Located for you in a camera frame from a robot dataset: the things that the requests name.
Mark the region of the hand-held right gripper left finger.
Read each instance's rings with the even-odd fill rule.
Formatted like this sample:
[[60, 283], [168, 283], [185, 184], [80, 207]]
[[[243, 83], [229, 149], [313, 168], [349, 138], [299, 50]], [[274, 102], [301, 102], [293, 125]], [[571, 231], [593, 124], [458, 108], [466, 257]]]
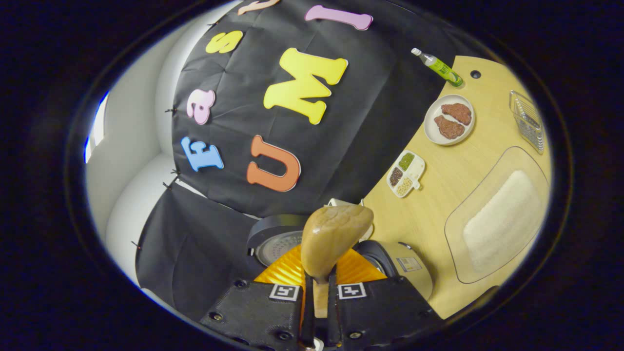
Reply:
[[301, 245], [283, 254], [256, 279], [232, 283], [200, 323], [261, 351], [313, 347], [312, 280], [301, 264]]

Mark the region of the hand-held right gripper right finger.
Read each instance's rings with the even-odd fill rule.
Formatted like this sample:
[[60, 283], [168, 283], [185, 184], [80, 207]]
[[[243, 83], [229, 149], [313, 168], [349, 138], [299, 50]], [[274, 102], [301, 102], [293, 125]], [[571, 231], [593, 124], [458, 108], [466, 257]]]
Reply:
[[388, 256], [350, 249], [332, 269], [328, 337], [341, 351], [398, 351], [430, 341], [443, 320]]

